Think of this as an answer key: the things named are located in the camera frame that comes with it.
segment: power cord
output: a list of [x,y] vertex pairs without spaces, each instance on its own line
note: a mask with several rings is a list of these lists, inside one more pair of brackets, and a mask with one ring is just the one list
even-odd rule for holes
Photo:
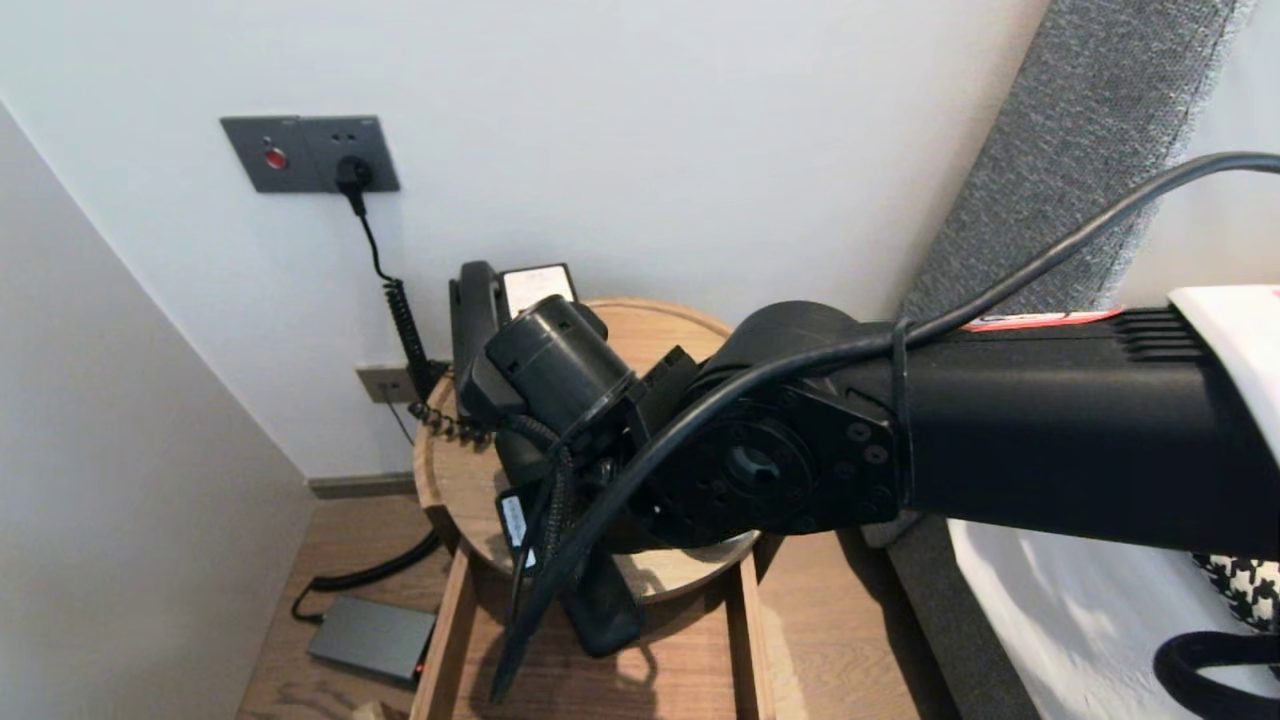
[[[980,318],[1034,279],[1052,270],[1075,255],[1085,245],[1093,242],[1106,231],[1129,218],[1157,197],[1176,190],[1204,176],[1224,170],[1253,170],[1280,174],[1280,155],[1265,152],[1220,152],[1206,155],[1164,170],[1139,184],[1120,201],[1115,202],[1091,220],[1057,240],[1048,249],[1009,273],[977,297],[933,318],[911,325],[905,332],[906,348],[919,347],[943,334],[960,329]],[[561,552],[549,562],[543,564],[538,582],[532,584],[522,611],[508,626],[503,642],[498,667],[490,691],[490,700],[499,702],[511,687],[516,670],[524,659],[529,641],[541,621],[550,603],[559,596],[561,588],[568,582],[582,557],[591,550],[608,528],[614,515],[622,510],[627,500],[676,448],[700,430],[708,421],[718,416],[730,405],[751,391],[774,382],[794,377],[814,368],[828,368],[878,357],[890,352],[893,346],[893,333],[881,332],[849,342],[835,343],[804,352],[797,352],[756,365],[716,387],[695,404],[685,409],[675,420],[664,427],[648,445],[631,459],[622,473],[579,518],[572,533],[566,538]]]
[[374,182],[374,170],[369,163],[347,155],[338,161],[334,174],[334,183],[338,192],[342,192],[351,202],[351,211],[360,219],[360,227],[365,229],[369,240],[369,251],[374,256],[374,272],[383,279],[383,292],[387,296],[387,306],[392,311],[392,320],[396,323],[396,332],[399,333],[401,345],[404,347],[404,359],[408,361],[408,374],[413,382],[413,391],[419,398],[426,398],[449,369],[448,363],[428,360],[422,338],[417,334],[417,324],[413,322],[413,311],[408,305],[408,295],[404,292],[404,281],[388,275],[383,272],[381,258],[378,254],[378,241],[374,231],[369,227],[369,210],[365,208],[365,188]]
[[387,395],[387,386],[378,386],[383,392],[383,402],[387,404],[387,409],[392,411],[392,418],[396,418],[396,424],[401,427],[401,432],[404,433],[404,439],[408,441],[408,446],[413,447],[413,436],[408,433],[408,428],[404,427],[404,420],[401,420],[399,411],[392,405],[390,396]]
[[[559,436],[556,430],[552,430],[543,423],[529,415],[515,415],[508,418],[503,423],[504,430],[509,430],[534,445],[540,452],[550,452],[559,443]],[[539,543],[538,553],[535,557],[541,557],[538,562],[538,569],[540,570],[543,562],[547,561],[545,557],[545,536],[550,525],[544,527],[543,520],[548,515],[548,503],[553,500],[553,491],[559,483],[570,483],[572,480],[573,459],[568,454],[568,448],[561,447],[556,452],[553,459],[552,475],[549,478],[543,478],[543,484],[538,488],[538,497],[534,500],[534,506],[529,512],[529,519],[525,523],[525,541],[521,543],[520,555],[516,556],[516,562],[511,569],[511,594],[507,601],[507,623],[511,624],[516,620],[516,614],[520,611],[520,592],[524,587],[525,580],[525,566],[529,565],[529,556],[534,552],[534,543],[543,538]],[[562,515],[563,510],[557,510],[557,514]],[[562,530],[563,521],[556,524],[556,542],[559,542],[559,530]]]
[[417,418],[417,421],[422,423],[431,429],[431,434],[444,433],[444,437],[452,439],[457,434],[460,423],[452,415],[445,415],[436,407],[431,407],[425,402],[412,402],[408,406],[408,414]]
[[431,552],[439,546],[440,546],[440,538],[435,534],[435,530],[430,530],[429,533],[426,533],[426,537],[422,538],[422,542],[415,544],[402,555],[397,555],[396,557],[392,557],[390,560],[381,562],[379,565],[374,565],[372,568],[367,568],[365,570],[360,570],[356,573],[348,573],[346,575],[316,575],[315,578],[311,578],[311,582],[307,583],[307,587],[303,588],[302,593],[300,593],[297,600],[293,601],[293,606],[289,607],[289,615],[292,615],[293,619],[300,623],[311,623],[312,625],[320,625],[324,623],[324,614],[320,612],[303,614],[298,610],[298,607],[302,605],[302,598],[305,598],[307,593],[312,591],[315,592],[349,591],[352,588],[358,588],[376,583],[378,580],[384,580],[402,570],[407,570],[408,568],[417,565],[419,562],[425,560],[429,555],[431,555]]

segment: white wall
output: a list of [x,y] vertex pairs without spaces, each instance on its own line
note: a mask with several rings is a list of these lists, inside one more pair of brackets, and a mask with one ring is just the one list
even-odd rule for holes
[[[352,374],[401,357],[358,228],[337,197],[255,195],[219,115],[381,115],[404,191],[372,223],[436,356],[472,259],[728,322],[794,297],[882,318],[1046,1],[45,0],[5,14],[0,92],[303,473],[365,474],[408,456]],[[1239,266],[1187,260],[1224,193],[1164,227],[1188,282]],[[1152,263],[1138,295],[1166,284]]]
[[[1236,37],[1188,155],[1280,152],[1280,3],[1258,3]],[[1170,195],[1120,300],[1162,304],[1189,284],[1280,283],[1280,177],[1226,173]]]
[[230,717],[297,468],[0,104],[0,716]]

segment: white label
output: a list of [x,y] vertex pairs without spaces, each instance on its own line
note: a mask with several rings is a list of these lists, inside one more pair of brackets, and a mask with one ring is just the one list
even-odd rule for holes
[[507,292],[507,309],[515,318],[544,297],[559,295],[564,300],[573,297],[573,286],[568,283],[564,265],[547,265],[529,270],[516,270],[502,274],[502,287]]
[[[507,523],[507,532],[511,533],[511,544],[520,550],[520,544],[525,542],[525,511],[520,507],[520,498],[516,496],[502,498],[502,518]],[[532,568],[538,560],[534,559],[534,550],[529,550],[529,560],[525,562],[525,569]]]

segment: small wall socket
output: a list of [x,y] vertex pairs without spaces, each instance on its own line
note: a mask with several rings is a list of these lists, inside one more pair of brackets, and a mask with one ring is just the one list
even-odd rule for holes
[[392,154],[387,150],[383,127],[372,115],[353,115],[347,118],[302,118],[298,122],[302,137],[311,149],[311,159],[324,182],[326,192],[338,192],[334,179],[338,160],[355,155],[374,172],[365,192],[396,192],[399,179],[392,165]]
[[396,365],[365,365],[356,368],[356,377],[365,386],[369,398],[381,405],[392,402],[417,402],[417,391],[408,368]]

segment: baseboard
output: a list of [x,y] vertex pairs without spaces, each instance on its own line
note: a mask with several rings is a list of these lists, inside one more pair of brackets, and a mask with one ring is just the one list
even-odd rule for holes
[[307,488],[319,500],[417,495],[417,486],[413,484],[413,473],[307,478]]

